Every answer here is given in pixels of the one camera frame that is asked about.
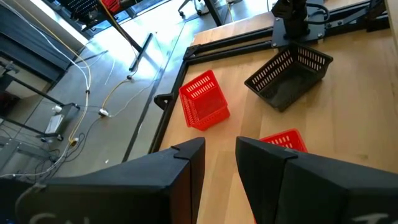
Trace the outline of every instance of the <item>concrete floor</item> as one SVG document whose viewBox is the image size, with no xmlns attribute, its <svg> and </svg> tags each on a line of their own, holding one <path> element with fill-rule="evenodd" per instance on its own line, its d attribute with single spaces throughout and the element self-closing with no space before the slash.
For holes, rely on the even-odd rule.
<svg viewBox="0 0 398 224">
<path fill-rule="evenodd" d="M 273 2 L 274 0 L 268 2 L 269 8 Z M 181 3 L 182 0 L 169 1 L 122 25 L 140 44 L 143 43 L 148 33 L 154 34 L 133 81 L 120 86 L 106 105 L 110 114 L 116 114 L 119 110 L 126 108 L 114 118 L 97 121 L 87 137 L 84 148 L 78 148 L 78 151 L 83 148 L 81 154 L 74 161 L 64 163 L 56 173 L 56 169 L 54 169 L 54 176 L 82 175 L 120 164 L 140 119 L 142 125 L 136 136 L 129 160 L 147 154 L 162 116 L 162 110 L 153 103 L 153 97 L 171 91 L 185 49 L 191 44 L 195 34 L 216 27 L 209 14 L 198 17 L 191 2 L 183 9 L 186 18 L 182 19 L 177 12 Z M 225 6 L 220 9 L 221 13 L 223 11 L 225 12 L 223 14 L 225 23 L 231 22 Z M 231 7 L 235 21 L 266 11 L 266 1 L 243 0 Z M 94 62 L 90 67 L 92 83 L 89 105 L 91 107 L 88 108 L 87 115 L 76 135 L 87 133 L 91 124 L 99 117 L 99 108 L 96 106 L 101 106 L 111 89 L 130 74 L 128 68 L 134 58 L 134 53 L 129 44 L 113 28 L 96 35 L 82 51 L 80 57 L 87 58 L 100 54 L 104 50 L 108 50 L 108 52 L 101 57 L 87 60 L 89 65 Z M 111 76 L 105 85 L 111 70 Z M 81 71 L 75 66 L 70 67 L 59 83 L 49 91 L 49 95 L 64 103 L 74 102 L 84 105 L 85 79 Z M 146 105 L 148 106 L 147 113 L 142 116 Z M 42 97 L 32 96 L 21 100 L 9 117 L 36 129 L 45 130 L 51 115 L 53 115 L 51 110 L 53 106 L 54 104 L 47 99 L 43 100 Z M 65 141 L 53 140 L 49 144 L 51 149 L 60 149 L 61 152 L 65 149 L 68 135 L 80 115 L 81 111 L 76 114 L 73 124 L 68 125 L 64 134 Z M 48 147 L 47 144 L 33 137 L 35 134 L 31 131 L 7 122 L 0 128 L 7 131 L 12 138 L 27 141 L 45 149 Z M 1 130 L 0 135 L 7 136 Z M 31 174 L 35 172 L 34 168 L 38 162 L 40 161 L 16 154 L 1 173 L 8 174 L 18 171 Z M 50 166 L 49 162 L 46 163 L 44 170 Z"/>
</svg>

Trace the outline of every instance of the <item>table leg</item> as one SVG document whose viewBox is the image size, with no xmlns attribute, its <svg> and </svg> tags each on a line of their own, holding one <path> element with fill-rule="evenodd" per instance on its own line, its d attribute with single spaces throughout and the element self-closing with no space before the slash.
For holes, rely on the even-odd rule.
<svg viewBox="0 0 398 224">
<path fill-rule="evenodd" d="M 222 26 L 223 23 L 221 21 L 221 16 L 218 14 L 218 10 L 215 7 L 213 0 L 204 0 L 207 8 L 209 9 L 209 12 L 211 16 L 213 17 L 214 21 L 216 22 L 217 26 Z"/>
</svg>

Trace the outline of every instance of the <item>plastic basket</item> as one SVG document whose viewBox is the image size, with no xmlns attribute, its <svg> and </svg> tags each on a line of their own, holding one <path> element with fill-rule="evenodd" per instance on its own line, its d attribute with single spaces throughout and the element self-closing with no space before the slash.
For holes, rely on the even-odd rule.
<svg viewBox="0 0 398 224">
<path fill-rule="evenodd" d="M 283 111 L 325 76 L 332 61 L 328 55 L 293 43 L 244 84 L 273 108 Z"/>
<path fill-rule="evenodd" d="M 278 134 L 274 134 L 273 136 L 260 139 L 260 141 L 295 149 L 301 152 L 308 152 L 297 129 L 290 129 Z"/>
<path fill-rule="evenodd" d="M 115 13 L 120 8 L 119 0 L 102 0 L 104 5 L 108 8 L 109 11 Z"/>
<path fill-rule="evenodd" d="M 182 86 L 180 96 L 188 127 L 205 131 L 229 117 L 228 104 L 211 70 Z"/>
</svg>

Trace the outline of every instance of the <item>metal pole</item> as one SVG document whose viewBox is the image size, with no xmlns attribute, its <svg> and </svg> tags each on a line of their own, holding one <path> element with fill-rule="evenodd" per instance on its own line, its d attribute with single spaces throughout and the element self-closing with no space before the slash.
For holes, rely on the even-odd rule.
<svg viewBox="0 0 398 224">
<path fill-rule="evenodd" d="M 58 104 L 58 105 L 60 105 L 60 106 L 65 106 L 65 104 L 59 102 L 58 100 L 52 98 L 51 96 L 48 96 L 47 94 L 43 93 L 42 91 L 39 91 L 39 90 L 37 90 L 37 89 L 31 87 L 30 85 L 28 85 L 28 84 L 26 84 L 26 83 L 20 81 L 19 79 L 15 78 L 15 77 L 12 77 L 12 76 L 10 76 L 10 77 L 12 78 L 12 81 L 15 81 L 15 82 L 17 82 L 17 83 L 23 85 L 24 87 L 26 87 L 26 88 L 32 90 L 33 92 L 39 94 L 40 96 L 43 96 L 43 97 L 45 97 L 45 98 L 51 100 L 52 102 L 54 102 L 54 103 L 56 103 L 56 104 Z"/>
<path fill-rule="evenodd" d="M 141 52 L 138 53 L 136 60 L 132 63 L 131 67 L 129 68 L 129 70 L 130 70 L 131 72 L 136 70 L 136 68 L 137 68 L 137 66 L 138 66 L 138 63 L 139 63 L 139 61 L 141 60 L 142 56 L 144 55 L 145 49 L 148 47 L 149 42 L 150 42 L 150 39 L 152 38 L 152 36 L 153 36 L 152 33 L 150 33 L 150 34 L 148 35 L 148 37 L 147 37 L 147 39 L 146 39 L 144 45 L 142 46 Z"/>
<path fill-rule="evenodd" d="M 34 128 L 31 128 L 31 127 L 29 127 L 29 126 L 26 126 L 26 125 L 20 123 L 20 122 L 17 122 L 17 121 L 8 119 L 8 118 L 6 118 L 6 117 L 0 116 L 0 119 L 3 119 L 3 120 L 5 120 L 5 121 L 8 121 L 8 122 L 10 122 L 10 123 L 12 123 L 12 124 L 18 125 L 18 126 L 20 126 L 20 127 L 22 127 L 22 128 L 26 128 L 26 129 L 28 129 L 29 131 L 33 131 L 33 132 L 35 132 L 35 133 L 37 133 L 37 134 L 40 134 L 40 135 L 42 135 L 42 136 L 45 135 L 45 133 L 42 132 L 42 131 L 39 131 L 39 130 L 34 129 Z"/>
<path fill-rule="evenodd" d="M 107 21 L 123 36 L 127 41 L 138 51 L 142 52 L 142 47 L 117 23 L 113 22 L 111 18 L 106 14 Z"/>
<path fill-rule="evenodd" d="M 216 22 L 217 26 L 222 26 L 223 22 L 221 21 L 221 16 L 218 14 L 217 8 L 215 7 L 213 0 L 205 0 L 205 4 L 209 9 L 209 12 Z"/>
</svg>

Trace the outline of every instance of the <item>white cable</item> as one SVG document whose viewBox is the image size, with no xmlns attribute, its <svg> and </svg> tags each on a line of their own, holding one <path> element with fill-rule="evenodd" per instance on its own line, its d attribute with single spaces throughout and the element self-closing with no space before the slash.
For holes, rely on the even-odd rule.
<svg viewBox="0 0 398 224">
<path fill-rule="evenodd" d="M 55 161 L 54 164 L 52 164 L 52 166 L 50 166 L 47 170 L 45 170 L 43 172 L 39 172 L 37 174 L 4 174 L 4 175 L 1 175 L 0 178 L 7 177 L 7 176 L 10 176 L 10 175 L 13 176 L 13 177 L 24 177 L 24 176 L 36 176 L 36 175 L 42 175 L 42 174 L 48 173 L 48 172 L 50 172 L 51 170 L 53 170 L 57 166 L 57 164 L 67 154 L 68 150 L 69 150 L 69 144 L 67 144 L 65 150 L 63 151 L 63 153 L 59 157 L 59 159 L 57 161 Z"/>
<path fill-rule="evenodd" d="M 111 69 L 111 71 L 109 72 L 109 75 L 108 75 L 108 78 L 106 79 L 105 85 L 108 83 L 109 78 L 111 78 L 111 74 L 112 74 L 112 72 L 113 72 L 114 64 L 115 64 L 115 63 L 116 63 L 116 59 L 113 57 L 112 69 Z"/>
<path fill-rule="evenodd" d="M 79 67 L 79 68 L 88 68 L 88 67 L 91 67 L 92 65 L 94 65 L 95 63 L 97 63 L 97 61 L 99 61 L 100 58 L 101 58 L 102 56 L 104 56 L 104 54 L 106 54 L 106 53 L 107 53 L 107 52 L 103 52 L 100 56 L 98 56 L 98 58 L 95 60 L 95 62 L 89 64 L 88 66 L 78 66 L 78 67 Z"/>
<path fill-rule="evenodd" d="M 27 19 L 25 19 L 25 17 L 23 15 L 21 15 L 19 12 L 17 12 L 13 7 L 11 7 L 10 5 L 8 5 L 7 3 L 5 3 L 3 0 L 0 0 L 4 5 L 6 5 L 15 15 L 17 15 L 18 17 L 20 17 L 23 21 L 25 21 L 26 23 L 28 23 L 28 25 L 31 26 L 31 28 L 33 28 L 34 30 L 36 30 L 41 36 L 43 36 L 46 41 L 60 54 L 62 54 L 66 59 L 68 59 L 72 64 L 74 64 L 76 67 L 79 68 L 79 70 L 83 73 L 84 77 L 85 77 L 85 81 L 86 81 L 86 87 L 87 89 L 90 89 L 90 85 L 91 85 L 91 74 L 89 73 L 89 81 L 87 80 L 87 76 L 86 73 L 70 58 L 68 58 L 68 56 L 66 56 L 64 53 L 62 53 L 58 48 L 56 48 L 56 46 L 53 45 L 53 43 L 51 43 L 51 41 L 49 41 L 49 39 L 40 31 L 38 30 L 34 25 L 32 25 Z"/>
<path fill-rule="evenodd" d="M 127 106 L 130 104 L 130 102 L 131 102 L 135 97 L 137 97 L 137 96 L 138 96 L 140 93 L 142 93 L 144 90 L 146 90 L 146 89 L 148 89 L 149 87 L 151 87 L 152 84 L 153 84 L 155 81 L 157 81 L 157 80 L 159 80 L 159 79 L 152 80 L 151 83 L 150 83 L 147 87 L 143 88 L 143 89 L 140 90 L 137 94 L 135 94 L 135 95 L 126 103 L 126 105 L 124 105 L 124 107 L 123 107 L 122 109 L 120 109 L 115 115 L 110 115 L 109 117 L 110 117 L 110 118 L 114 118 L 114 117 L 116 117 L 117 115 L 119 115 L 119 113 L 122 112 L 122 111 L 124 111 L 124 110 L 127 108 Z"/>
</svg>

